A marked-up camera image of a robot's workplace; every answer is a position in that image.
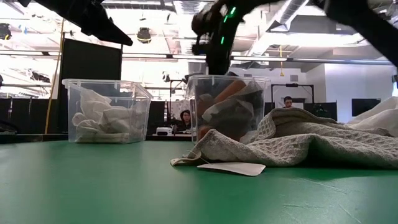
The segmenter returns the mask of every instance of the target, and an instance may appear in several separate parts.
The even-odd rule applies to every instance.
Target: table
[[[61,141],[67,139],[68,134],[0,134],[1,144],[38,141]]]
[[[146,136],[147,140],[150,141],[190,141],[192,142],[191,134],[173,134],[171,136],[158,136],[157,134],[153,134],[150,136]]]
[[[0,146],[0,223],[396,223],[398,172],[171,167],[190,142]]]

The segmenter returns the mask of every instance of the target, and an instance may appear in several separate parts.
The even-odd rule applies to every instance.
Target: transparent storage container
[[[248,138],[264,117],[264,94],[269,84],[260,77],[190,77],[186,97],[192,112],[192,141],[196,143],[211,129],[236,141]]]
[[[68,135],[77,143],[144,141],[152,95],[140,84],[114,80],[65,79]]]

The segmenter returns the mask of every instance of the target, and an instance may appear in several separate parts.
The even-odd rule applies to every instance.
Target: crumpled fabric
[[[111,106],[110,98],[93,90],[82,89],[80,108],[72,124],[76,142],[130,143],[145,139],[146,101],[136,101],[130,108]]]
[[[398,138],[387,130],[352,129],[299,108],[272,110],[246,142],[212,129],[187,158],[201,154],[207,161],[250,162],[267,167],[288,167],[310,160],[336,166],[398,169]]]
[[[398,137],[398,97],[393,96],[380,102],[373,109],[360,114],[347,126],[354,129],[384,128]]]

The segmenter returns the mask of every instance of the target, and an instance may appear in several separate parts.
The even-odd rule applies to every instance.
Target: person
[[[293,99],[292,99],[292,97],[291,97],[291,96],[286,96],[286,97],[284,98],[284,104],[285,104],[284,108],[292,108],[292,107],[293,107],[293,106],[292,106],[292,104],[293,104]]]
[[[191,130],[191,112],[185,110],[180,114],[181,121],[177,123],[177,131]]]

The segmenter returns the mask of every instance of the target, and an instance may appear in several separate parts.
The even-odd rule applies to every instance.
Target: ceiling pipe
[[[309,0],[287,0],[283,6],[276,12],[274,17],[267,23],[266,32],[251,46],[247,56],[261,56],[272,44],[267,38],[267,32],[277,30],[279,32],[288,32],[290,23],[296,17],[302,7],[305,7]]]
[[[0,50],[0,55],[30,57],[30,58],[48,58],[56,59],[58,52],[38,52],[38,51],[22,51],[22,50]],[[148,61],[164,61],[177,62],[178,60],[204,60],[204,55],[181,55],[181,54],[135,54],[124,53],[124,60],[148,60]],[[367,60],[367,59],[328,59],[328,58],[299,58],[299,57],[248,57],[248,56],[231,56],[232,61],[242,62],[299,62],[299,63],[334,63],[334,64],[352,64],[352,65],[389,65],[392,63],[388,60]]]

